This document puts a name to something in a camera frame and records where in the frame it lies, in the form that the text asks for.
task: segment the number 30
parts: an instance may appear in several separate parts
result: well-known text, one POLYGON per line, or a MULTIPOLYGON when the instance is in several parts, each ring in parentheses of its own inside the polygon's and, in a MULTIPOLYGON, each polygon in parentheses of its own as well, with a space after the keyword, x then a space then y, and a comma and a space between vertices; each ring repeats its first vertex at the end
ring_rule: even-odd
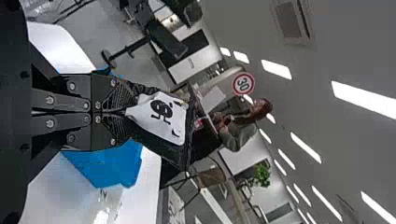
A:
POLYGON ((246 91, 246 90, 248 90, 250 88, 250 85, 248 83, 248 79, 245 78, 245 77, 243 77, 242 79, 239 79, 236 82, 236 85, 238 85, 240 91, 246 91))

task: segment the desk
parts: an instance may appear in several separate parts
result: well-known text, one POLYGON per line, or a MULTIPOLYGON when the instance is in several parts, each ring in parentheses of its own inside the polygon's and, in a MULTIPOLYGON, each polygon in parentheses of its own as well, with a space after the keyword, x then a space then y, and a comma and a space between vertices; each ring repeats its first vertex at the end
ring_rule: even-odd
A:
MULTIPOLYGON (((29 39, 60 73, 89 73, 95 67, 66 30, 28 22, 29 39)), ((143 149, 136 185, 95 189, 61 154, 29 184, 21 224, 155 224, 161 158, 143 149)))

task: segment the metal bolt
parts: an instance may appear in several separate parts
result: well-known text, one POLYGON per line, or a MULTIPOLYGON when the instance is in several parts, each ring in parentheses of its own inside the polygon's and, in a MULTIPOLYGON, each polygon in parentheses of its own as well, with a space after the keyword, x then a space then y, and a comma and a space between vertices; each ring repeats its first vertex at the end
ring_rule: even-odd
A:
POLYGON ((47 96, 47 98, 46 98, 46 103, 47 103, 47 105, 53 105, 53 102, 54 102, 55 100, 53 99, 53 97, 52 96, 47 96))
POLYGON ((100 123, 102 119, 100 118, 100 116, 96 116, 95 117, 95 123, 100 123))
POLYGON ((69 143, 73 143, 75 140, 76 140, 76 137, 73 134, 70 134, 67 137, 67 142, 69 142, 69 143))
POLYGON ((84 117, 84 122, 86 122, 86 123, 90 122, 90 117, 85 116, 85 117, 84 117))
POLYGON ((76 84, 74 84, 74 82, 70 82, 69 89, 70 89, 70 91, 75 90, 76 89, 76 84))
POLYGON ((101 106, 100 102, 96 102, 96 103, 95 103, 95 108, 96 108, 96 109, 100 109, 100 106, 101 106))
POLYGON ((23 144, 23 145, 20 147, 21 153, 28 152, 29 150, 30 150, 30 145, 29 145, 29 144, 23 144))
POLYGON ((20 76, 21 76, 22 79, 26 79, 26 78, 28 78, 30 75, 29 75, 28 72, 21 72, 21 73, 20 73, 20 76))
POLYGON ((116 84, 117 84, 116 80, 111 79, 110 85, 111 85, 112 87, 116 87, 116 84))
POLYGON ((53 121, 53 119, 47 120, 46 124, 47 128, 53 128, 53 126, 55 126, 55 122, 53 121))

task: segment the speed limit sign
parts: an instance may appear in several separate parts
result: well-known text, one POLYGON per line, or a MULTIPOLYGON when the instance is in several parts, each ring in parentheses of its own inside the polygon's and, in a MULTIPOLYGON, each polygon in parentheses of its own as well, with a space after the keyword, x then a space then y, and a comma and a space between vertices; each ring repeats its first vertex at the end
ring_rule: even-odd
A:
POLYGON ((251 94, 254 90, 254 76, 249 73, 239 73, 233 79, 233 92, 236 95, 251 94))

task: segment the blue container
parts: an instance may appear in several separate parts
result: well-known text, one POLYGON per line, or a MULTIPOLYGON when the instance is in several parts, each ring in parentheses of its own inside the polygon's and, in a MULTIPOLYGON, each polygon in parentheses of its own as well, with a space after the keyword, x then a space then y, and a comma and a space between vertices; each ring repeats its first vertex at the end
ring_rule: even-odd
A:
POLYGON ((95 152, 63 152, 64 156, 96 188, 122 184, 130 188, 136 183, 142 164, 142 146, 129 140, 122 147, 95 152))

